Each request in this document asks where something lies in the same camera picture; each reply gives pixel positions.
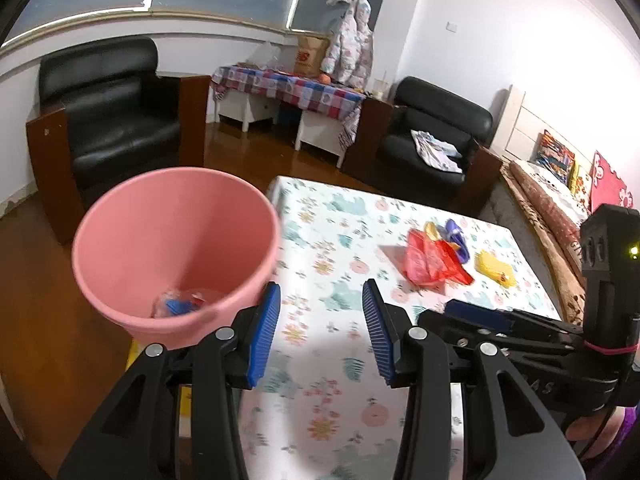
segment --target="wooden armrest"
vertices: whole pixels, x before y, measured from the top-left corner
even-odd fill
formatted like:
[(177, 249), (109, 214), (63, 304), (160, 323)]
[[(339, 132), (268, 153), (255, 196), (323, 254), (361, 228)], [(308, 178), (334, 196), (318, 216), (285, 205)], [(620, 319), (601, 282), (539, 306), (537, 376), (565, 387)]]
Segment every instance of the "wooden armrest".
[(477, 146), (469, 162), (464, 184), (449, 205), (452, 211), (475, 218), (489, 199), (504, 162), (488, 148), (478, 144)]
[(52, 114), (52, 113), (57, 112), (59, 110), (62, 110), (62, 111), (65, 110), (65, 104), (62, 101), (56, 100), (56, 101), (50, 102), (49, 104), (44, 105), (40, 109), (39, 117), (42, 117), (42, 116), (47, 115), (47, 114)]
[(180, 78), (178, 120), (180, 121), (180, 165), (204, 166), (207, 102), (211, 76)]
[(180, 123), (181, 166), (204, 165), (208, 75), (183, 75), (162, 72), (143, 79), (143, 105), (148, 110), (175, 114)]
[(26, 131), (40, 200), (57, 240), (65, 244), (73, 239), (84, 206), (71, 170), (64, 108), (27, 122)]
[(360, 123), (355, 142), (344, 155), (342, 172), (370, 184), (378, 146), (386, 135), (398, 107), (367, 98), (360, 110)]

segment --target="floral tablecloth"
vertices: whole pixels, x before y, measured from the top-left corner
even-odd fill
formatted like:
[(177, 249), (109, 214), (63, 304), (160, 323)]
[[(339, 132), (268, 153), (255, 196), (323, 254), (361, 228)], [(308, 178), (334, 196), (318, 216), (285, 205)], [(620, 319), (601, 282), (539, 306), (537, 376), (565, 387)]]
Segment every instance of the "floral tablecloth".
[[(239, 429), (254, 480), (390, 480), (407, 390), (378, 375), (362, 313), (362, 284), (375, 278), (388, 303), (412, 319), (450, 298), (558, 319), (511, 233), (500, 226), (351, 189), (278, 177), (270, 197), (282, 221), (275, 281), (280, 320), (267, 371), (243, 396)], [(399, 270), (409, 228), (462, 227), (472, 254), (488, 250), (513, 266), (506, 290), (465, 266), (471, 286), (412, 287)], [(462, 476), (462, 400), (452, 386), (452, 475)]]

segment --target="black leather armchair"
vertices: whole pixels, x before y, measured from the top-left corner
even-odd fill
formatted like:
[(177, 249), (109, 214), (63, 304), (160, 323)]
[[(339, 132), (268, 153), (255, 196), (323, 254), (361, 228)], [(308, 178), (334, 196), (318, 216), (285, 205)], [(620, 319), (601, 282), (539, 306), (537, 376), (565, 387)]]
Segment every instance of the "black leather armchair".
[[(502, 161), (488, 150), (493, 118), (484, 108), (415, 77), (404, 78), (394, 104), (367, 100), (343, 171), (411, 202), (476, 215), (488, 198)], [(411, 130), (429, 132), (463, 155), (463, 173), (427, 166)]]
[(202, 166), (208, 76), (158, 77), (151, 38), (94, 41), (40, 62), (40, 117), (26, 125), (31, 165), (60, 243), (120, 182)]

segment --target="hanging jacket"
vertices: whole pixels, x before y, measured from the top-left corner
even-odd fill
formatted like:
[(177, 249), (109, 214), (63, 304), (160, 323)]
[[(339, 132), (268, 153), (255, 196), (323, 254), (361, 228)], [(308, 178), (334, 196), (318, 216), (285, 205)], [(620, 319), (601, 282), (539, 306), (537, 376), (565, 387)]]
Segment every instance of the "hanging jacket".
[(369, 28), (371, 5), (354, 0), (334, 34), (320, 70), (341, 84), (364, 88), (373, 64), (373, 32)]

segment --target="metal screw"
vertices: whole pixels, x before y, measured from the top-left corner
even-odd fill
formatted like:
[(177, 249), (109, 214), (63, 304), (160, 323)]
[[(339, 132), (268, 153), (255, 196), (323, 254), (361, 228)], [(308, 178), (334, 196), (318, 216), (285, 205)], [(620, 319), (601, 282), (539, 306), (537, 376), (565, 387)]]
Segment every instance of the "metal screw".
[(423, 329), (422, 327), (419, 326), (412, 326), (409, 329), (409, 337), (411, 339), (427, 339), (427, 331), (425, 329)]
[(149, 357), (158, 357), (164, 349), (160, 343), (151, 343), (148, 347), (145, 348), (145, 354)]
[(496, 355), (498, 353), (498, 347), (493, 343), (485, 341), (480, 345), (480, 351), (484, 355)]
[(220, 339), (220, 341), (229, 341), (235, 335), (234, 329), (230, 326), (223, 326), (216, 330), (216, 339)]

